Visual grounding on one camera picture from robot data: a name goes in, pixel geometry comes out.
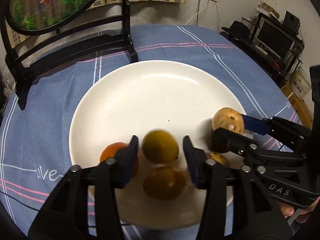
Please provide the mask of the person's right hand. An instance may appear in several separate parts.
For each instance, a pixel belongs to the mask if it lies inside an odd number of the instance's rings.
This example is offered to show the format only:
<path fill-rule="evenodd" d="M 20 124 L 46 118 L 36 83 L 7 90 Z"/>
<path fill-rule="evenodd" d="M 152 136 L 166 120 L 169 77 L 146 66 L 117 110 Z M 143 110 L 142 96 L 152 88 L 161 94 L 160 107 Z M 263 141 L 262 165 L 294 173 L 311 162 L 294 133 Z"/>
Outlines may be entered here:
<path fill-rule="evenodd" d="M 317 198 L 316 201 L 314 203 L 312 203 L 308 208 L 306 208 L 304 210 L 300 210 L 300 211 L 295 210 L 294 207 L 289 206 L 284 203 L 281 203 L 281 202 L 277 202 L 277 204 L 279 205 L 280 210 L 285 218 L 293 219 L 297 223 L 302 224 L 308 220 L 311 213 L 316 208 L 318 202 L 319 202 L 319 198 Z"/>

